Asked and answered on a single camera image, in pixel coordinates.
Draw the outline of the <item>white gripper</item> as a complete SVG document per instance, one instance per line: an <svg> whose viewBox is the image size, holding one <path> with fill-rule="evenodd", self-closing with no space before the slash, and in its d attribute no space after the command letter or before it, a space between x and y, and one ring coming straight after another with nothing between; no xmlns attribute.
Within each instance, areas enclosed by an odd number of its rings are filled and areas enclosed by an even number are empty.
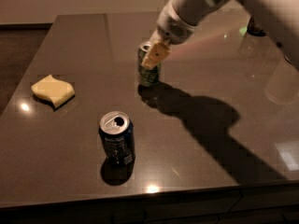
<svg viewBox="0 0 299 224"><path fill-rule="evenodd" d="M161 11L149 41L154 42L142 61L153 69L170 54L170 45L185 42L198 25L198 4L193 1L169 0Z"/></svg>

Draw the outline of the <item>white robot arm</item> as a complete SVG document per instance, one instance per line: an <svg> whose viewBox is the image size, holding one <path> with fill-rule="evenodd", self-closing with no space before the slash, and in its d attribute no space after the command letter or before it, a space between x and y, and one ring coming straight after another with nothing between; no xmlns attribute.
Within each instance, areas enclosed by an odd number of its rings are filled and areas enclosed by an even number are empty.
<svg viewBox="0 0 299 224"><path fill-rule="evenodd" d="M142 66L155 67L169 55L172 46L188 40L203 19L227 8L246 12L288 62L299 64L299 0L168 0L156 21Z"/></svg>

